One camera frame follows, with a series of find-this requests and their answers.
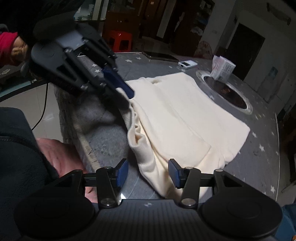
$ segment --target white tissue package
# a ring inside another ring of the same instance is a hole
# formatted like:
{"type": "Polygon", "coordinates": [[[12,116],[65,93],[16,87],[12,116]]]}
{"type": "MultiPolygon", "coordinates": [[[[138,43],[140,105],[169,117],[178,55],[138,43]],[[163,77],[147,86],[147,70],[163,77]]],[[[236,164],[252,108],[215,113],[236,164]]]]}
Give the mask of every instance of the white tissue package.
{"type": "Polygon", "coordinates": [[[235,64],[230,60],[220,56],[214,56],[212,63],[211,77],[214,80],[226,82],[235,68],[235,64]]]}

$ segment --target cream colored garment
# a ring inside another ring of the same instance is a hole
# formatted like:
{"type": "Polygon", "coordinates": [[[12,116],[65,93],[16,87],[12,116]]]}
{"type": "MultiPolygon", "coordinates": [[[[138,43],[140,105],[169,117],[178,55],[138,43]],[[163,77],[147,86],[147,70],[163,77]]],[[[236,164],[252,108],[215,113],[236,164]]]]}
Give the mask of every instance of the cream colored garment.
{"type": "Polygon", "coordinates": [[[181,193],[168,175],[170,158],[181,167],[213,173],[237,155],[249,134],[247,125],[216,105],[185,73],[127,83],[135,91],[129,110],[121,113],[128,142],[141,174],[163,197],[181,193]]]}

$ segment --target garment sleeve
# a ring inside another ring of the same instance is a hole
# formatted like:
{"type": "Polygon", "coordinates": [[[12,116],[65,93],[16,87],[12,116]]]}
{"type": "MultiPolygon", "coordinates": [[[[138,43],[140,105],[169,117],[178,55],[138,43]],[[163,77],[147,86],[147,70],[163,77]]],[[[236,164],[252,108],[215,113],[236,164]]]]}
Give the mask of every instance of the garment sleeve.
{"type": "Polygon", "coordinates": [[[17,38],[17,32],[9,33],[3,32],[0,34],[0,66],[2,65],[18,65],[19,62],[15,62],[11,58],[11,51],[13,43],[17,38]]]}

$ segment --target red plastic stool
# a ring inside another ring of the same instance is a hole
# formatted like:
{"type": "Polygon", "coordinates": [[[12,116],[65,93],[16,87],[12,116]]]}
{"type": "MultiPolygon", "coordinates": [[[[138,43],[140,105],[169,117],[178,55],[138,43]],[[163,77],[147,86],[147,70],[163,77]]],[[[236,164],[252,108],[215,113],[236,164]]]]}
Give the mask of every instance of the red plastic stool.
{"type": "Polygon", "coordinates": [[[123,31],[110,30],[106,34],[106,40],[113,52],[130,52],[133,35],[123,31]]]}

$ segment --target white floor tile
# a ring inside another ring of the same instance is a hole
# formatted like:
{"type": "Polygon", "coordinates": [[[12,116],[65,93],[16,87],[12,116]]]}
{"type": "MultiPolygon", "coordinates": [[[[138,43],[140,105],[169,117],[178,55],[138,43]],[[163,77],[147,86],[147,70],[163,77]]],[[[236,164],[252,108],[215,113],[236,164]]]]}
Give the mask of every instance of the white floor tile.
{"type": "Polygon", "coordinates": [[[33,130],[35,138],[47,138],[44,128],[44,123],[41,121],[33,130]]]}
{"type": "Polygon", "coordinates": [[[63,142],[63,137],[59,124],[59,115],[43,120],[42,122],[44,124],[45,134],[47,138],[56,139],[63,142]]]}
{"type": "MultiPolygon", "coordinates": [[[[46,85],[42,85],[37,88],[37,96],[38,96],[41,113],[43,112],[43,108],[44,108],[45,91],[46,91],[46,85]]],[[[54,117],[57,114],[59,114],[59,106],[57,104],[57,100],[54,95],[54,85],[50,83],[48,85],[47,102],[46,102],[46,108],[45,108],[43,120],[54,117]]]]}
{"type": "Polygon", "coordinates": [[[31,127],[33,127],[41,117],[36,88],[0,102],[0,107],[14,107],[22,110],[31,127]]]}

